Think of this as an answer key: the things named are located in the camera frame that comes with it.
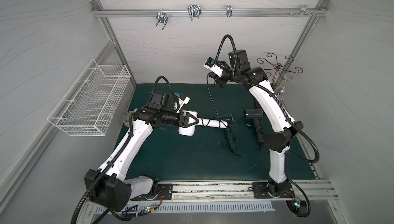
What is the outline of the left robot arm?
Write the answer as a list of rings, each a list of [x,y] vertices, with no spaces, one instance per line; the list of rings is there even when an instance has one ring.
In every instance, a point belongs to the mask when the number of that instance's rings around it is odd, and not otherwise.
[[[99,169],[87,172],[87,190],[74,210],[71,223],[77,223],[87,200],[104,206],[107,212],[120,212],[132,198],[156,195],[158,184],[155,178],[140,176],[130,183],[126,183],[125,178],[142,144],[159,124],[175,125],[179,128],[179,134],[184,136],[194,135],[199,119],[195,114],[182,109],[183,105],[189,102],[189,98],[174,91],[171,94],[174,103],[171,108],[167,108],[168,94],[153,89],[148,103],[137,109],[130,118],[128,134],[113,153]]]

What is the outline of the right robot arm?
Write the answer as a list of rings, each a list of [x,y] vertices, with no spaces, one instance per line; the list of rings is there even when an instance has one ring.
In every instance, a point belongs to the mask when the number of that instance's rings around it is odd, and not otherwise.
[[[246,87],[262,108],[273,129],[273,134],[263,138],[263,143],[268,146],[270,154],[270,171],[266,189],[271,197],[280,198],[287,188],[295,186],[302,193],[304,200],[294,196],[286,205],[295,216],[308,217],[312,210],[309,198],[291,179],[287,169],[289,155],[294,155],[310,164],[317,163],[320,159],[317,146],[302,130],[303,123],[291,117],[274,93],[264,70],[260,67],[251,68],[246,51],[236,48],[231,35],[227,34],[223,37],[215,58],[208,58],[204,67],[211,71],[208,76],[219,85],[232,81]],[[290,142],[298,134],[309,142],[314,158],[308,159],[291,151]]]

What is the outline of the white hair dryer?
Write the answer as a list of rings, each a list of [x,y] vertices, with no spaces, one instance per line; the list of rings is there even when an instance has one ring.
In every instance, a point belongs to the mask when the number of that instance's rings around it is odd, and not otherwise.
[[[189,111],[191,114],[196,116],[199,119],[199,123],[197,125],[191,126],[189,128],[178,128],[178,133],[183,136],[193,136],[196,130],[196,126],[202,126],[202,127],[211,127],[211,128],[219,128],[219,129],[224,129],[222,125],[220,125],[219,120],[214,120],[214,119],[206,119],[206,118],[200,118],[198,117],[198,113],[194,111]]]

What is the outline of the dark green hair dryer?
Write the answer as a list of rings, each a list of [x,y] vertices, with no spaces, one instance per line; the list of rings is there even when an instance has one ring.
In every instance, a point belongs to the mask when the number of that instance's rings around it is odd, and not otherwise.
[[[220,120],[220,125],[222,125],[225,129],[225,137],[228,141],[227,145],[223,143],[220,143],[220,145],[224,147],[228,147],[234,155],[240,157],[240,155],[237,153],[236,150],[236,137],[233,133],[233,123],[234,123],[233,115],[231,113],[225,113],[219,115],[218,118]]]

